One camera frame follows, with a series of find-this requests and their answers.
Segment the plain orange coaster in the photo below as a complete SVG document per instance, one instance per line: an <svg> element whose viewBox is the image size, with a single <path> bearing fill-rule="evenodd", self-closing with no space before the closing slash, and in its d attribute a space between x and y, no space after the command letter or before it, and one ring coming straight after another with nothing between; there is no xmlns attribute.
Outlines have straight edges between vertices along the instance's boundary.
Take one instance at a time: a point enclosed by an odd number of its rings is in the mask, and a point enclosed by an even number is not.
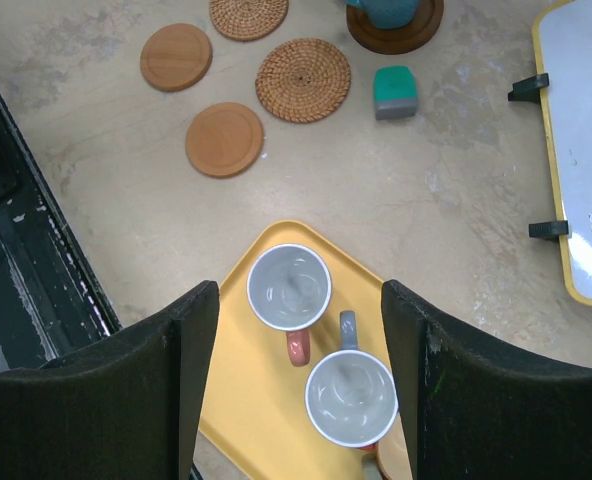
<svg viewBox="0 0 592 480"><path fill-rule="evenodd" d="M260 156L264 129L257 114L245 105L224 102L195 116L185 138L189 162L216 178L237 175Z"/></svg>
<svg viewBox="0 0 592 480"><path fill-rule="evenodd" d="M186 23L167 25L145 43L140 70L146 82L163 92L184 90L207 73L213 49L208 36Z"/></svg>

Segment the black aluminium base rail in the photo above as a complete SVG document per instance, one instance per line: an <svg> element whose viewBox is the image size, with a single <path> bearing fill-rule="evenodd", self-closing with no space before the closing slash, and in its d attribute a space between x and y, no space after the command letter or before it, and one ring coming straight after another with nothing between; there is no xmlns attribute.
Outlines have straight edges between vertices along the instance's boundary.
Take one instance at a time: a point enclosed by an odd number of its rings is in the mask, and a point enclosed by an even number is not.
<svg viewBox="0 0 592 480"><path fill-rule="evenodd" d="M0 95L0 372L38 368L120 328Z"/></svg>

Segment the dark brown ringed coaster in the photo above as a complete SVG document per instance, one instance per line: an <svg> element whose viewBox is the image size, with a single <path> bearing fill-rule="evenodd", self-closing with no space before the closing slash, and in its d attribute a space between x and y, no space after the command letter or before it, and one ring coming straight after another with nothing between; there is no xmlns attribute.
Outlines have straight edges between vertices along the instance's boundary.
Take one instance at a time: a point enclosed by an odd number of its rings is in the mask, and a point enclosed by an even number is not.
<svg viewBox="0 0 592 480"><path fill-rule="evenodd" d="M346 23L352 37L364 48L382 55L412 52L437 33L444 13L443 0L421 1L411 21L393 29L378 29L364 10L346 6Z"/></svg>

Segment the pink handled patterned mug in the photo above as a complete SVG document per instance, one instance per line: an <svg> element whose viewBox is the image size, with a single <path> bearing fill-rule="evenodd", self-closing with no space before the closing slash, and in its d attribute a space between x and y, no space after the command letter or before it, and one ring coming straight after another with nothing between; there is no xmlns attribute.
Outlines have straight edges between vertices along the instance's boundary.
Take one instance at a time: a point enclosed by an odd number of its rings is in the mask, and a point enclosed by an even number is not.
<svg viewBox="0 0 592 480"><path fill-rule="evenodd" d="M246 292L256 317L286 335L291 364L307 365L309 329L322 318L332 297L331 273L322 257L300 244L273 246L253 262Z"/></svg>

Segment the small whiteboard with wooden frame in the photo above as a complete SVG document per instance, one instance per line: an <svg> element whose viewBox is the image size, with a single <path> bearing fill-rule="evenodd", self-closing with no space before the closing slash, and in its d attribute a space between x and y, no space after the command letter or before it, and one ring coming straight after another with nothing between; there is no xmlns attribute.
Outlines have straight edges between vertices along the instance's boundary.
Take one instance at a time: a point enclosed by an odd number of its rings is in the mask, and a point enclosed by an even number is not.
<svg viewBox="0 0 592 480"><path fill-rule="evenodd" d="M552 4L532 39L536 73L507 98L541 107L555 217L529 235L559 244L568 293L592 306L592 0Z"/></svg>

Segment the light woven front coaster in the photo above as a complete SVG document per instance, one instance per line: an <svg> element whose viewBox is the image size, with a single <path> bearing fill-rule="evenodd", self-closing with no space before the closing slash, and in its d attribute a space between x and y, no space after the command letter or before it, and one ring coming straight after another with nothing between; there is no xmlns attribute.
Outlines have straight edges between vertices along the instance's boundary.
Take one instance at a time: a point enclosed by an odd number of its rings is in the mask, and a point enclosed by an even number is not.
<svg viewBox="0 0 592 480"><path fill-rule="evenodd" d="M333 44L298 38L273 49L259 67L255 90L272 115L307 124L334 113L346 99L351 69Z"/></svg>

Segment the light woven coaster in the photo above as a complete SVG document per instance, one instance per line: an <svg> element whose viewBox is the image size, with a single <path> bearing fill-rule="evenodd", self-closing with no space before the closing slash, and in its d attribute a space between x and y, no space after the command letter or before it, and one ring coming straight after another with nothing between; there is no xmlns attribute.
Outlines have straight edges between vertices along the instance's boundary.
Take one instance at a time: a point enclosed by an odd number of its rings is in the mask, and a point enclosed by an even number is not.
<svg viewBox="0 0 592 480"><path fill-rule="evenodd" d="M272 115L307 124L334 113L346 99L351 69L333 44L298 38L273 49L259 67L255 90Z"/></svg>
<svg viewBox="0 0 592 480"><path fill-rule="evenodd" d="M261 39L285 19L288 0L211 0L209 14L215 29L239 42Z"/></svg>

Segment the small orange cup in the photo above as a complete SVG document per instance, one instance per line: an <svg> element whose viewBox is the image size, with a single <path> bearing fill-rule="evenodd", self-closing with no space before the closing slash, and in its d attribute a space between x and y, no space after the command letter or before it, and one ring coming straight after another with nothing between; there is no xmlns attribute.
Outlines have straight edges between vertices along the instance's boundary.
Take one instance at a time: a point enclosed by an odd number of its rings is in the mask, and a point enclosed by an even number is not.
<svg viewBox="0 0 592 480"><path fill-rule="evenodd" d="M413 474L403 429L399 420L361 459L363 478L367 480L412 480Z"/></svg>

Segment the plain orange front coaster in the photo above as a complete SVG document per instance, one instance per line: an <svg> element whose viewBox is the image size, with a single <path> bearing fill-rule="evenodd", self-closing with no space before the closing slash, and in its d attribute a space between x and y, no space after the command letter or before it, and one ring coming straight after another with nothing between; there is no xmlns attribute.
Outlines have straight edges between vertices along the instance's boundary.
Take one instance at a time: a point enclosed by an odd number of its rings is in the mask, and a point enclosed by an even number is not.
<svg viewBox="0 0 592 480"><path fill-rule="evenodd" d="M189 162L216 178L237 175L260 156L264 129L257 114L245 105L224 102L195 116L185 138Z"/></svg>

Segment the blue patterned mug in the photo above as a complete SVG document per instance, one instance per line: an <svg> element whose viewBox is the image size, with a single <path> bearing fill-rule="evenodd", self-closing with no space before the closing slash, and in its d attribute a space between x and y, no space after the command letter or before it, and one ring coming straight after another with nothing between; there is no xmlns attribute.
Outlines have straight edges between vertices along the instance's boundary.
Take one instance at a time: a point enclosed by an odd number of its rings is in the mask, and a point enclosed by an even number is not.
<svg viewBox="0 0 592 480"><path fill-rule="evenodd" d="M391 30L410 23L418 10L419 0L347 0L347 6L362 10L372 25Z"/></svg>

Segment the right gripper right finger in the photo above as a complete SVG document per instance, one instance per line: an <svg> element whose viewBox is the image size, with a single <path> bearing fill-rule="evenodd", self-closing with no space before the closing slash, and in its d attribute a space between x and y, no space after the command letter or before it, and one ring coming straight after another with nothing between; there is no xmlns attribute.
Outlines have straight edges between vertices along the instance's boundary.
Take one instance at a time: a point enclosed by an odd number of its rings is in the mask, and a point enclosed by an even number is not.
<svg viewBox="0 0 592 480"><path fill-rule="evenodd" d="M592 479L592 368L524 350L398 281L381 312L416 479Z"/></svg>

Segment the grey handled mug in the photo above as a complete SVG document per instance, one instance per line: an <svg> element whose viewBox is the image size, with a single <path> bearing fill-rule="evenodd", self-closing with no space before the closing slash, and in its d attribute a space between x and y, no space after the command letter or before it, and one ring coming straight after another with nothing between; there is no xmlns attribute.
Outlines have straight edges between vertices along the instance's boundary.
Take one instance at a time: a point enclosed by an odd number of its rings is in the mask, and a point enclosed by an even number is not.
<svg viewBox="0 0 592 480"><path fill-rule="evenodd" d="M358 346L356 314L340 313L341 347L312 369L305 406L314 428L346 448L366 449L388 433L399 403L389 368Z"/></svg>

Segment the green whiteboard eraser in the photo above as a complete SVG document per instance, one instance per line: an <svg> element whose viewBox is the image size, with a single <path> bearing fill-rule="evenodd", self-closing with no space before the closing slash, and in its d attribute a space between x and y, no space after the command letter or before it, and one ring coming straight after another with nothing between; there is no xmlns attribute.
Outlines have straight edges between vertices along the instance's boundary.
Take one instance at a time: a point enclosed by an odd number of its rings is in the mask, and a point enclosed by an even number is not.
<svg viewBox="0 0 592 480"><path fill-rule="evenodd" d="M394 120L414 116L419 98L414 75L407 66L389 66L376 71L373 99L377 120Z"/></svg>

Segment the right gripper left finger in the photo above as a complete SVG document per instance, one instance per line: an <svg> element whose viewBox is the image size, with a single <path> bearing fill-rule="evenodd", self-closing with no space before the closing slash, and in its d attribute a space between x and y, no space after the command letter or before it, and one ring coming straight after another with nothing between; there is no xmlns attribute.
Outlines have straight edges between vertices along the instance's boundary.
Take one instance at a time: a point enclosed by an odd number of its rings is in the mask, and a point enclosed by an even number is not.
<svg viewBox="0 0 592 480"><path fill-rule="evenodd" d="M0 373L0 479L187 479L219 316L204 281L37 369Z"/></svg>

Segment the yellow tray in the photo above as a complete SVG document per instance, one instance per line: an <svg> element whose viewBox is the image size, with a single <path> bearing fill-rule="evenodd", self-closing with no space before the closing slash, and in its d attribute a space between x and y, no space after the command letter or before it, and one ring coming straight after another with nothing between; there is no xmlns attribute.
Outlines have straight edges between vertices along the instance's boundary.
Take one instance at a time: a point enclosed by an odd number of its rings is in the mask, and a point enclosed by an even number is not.
<svg viewBox="0 0 592 480"><path fill-rule="evenodd" d="M220 312L201 411L200 432L251 479L361 479L363 451L333 444L308 418L304 389L311 368L294 367L286 336L253 313L246 284L269 248L296 243L330 269L331 303L310 333L311 361L340 345L339 315L357 315L360 348L389 361L381 314L383 281L309 226L267 227L220 286Z"/></svg>

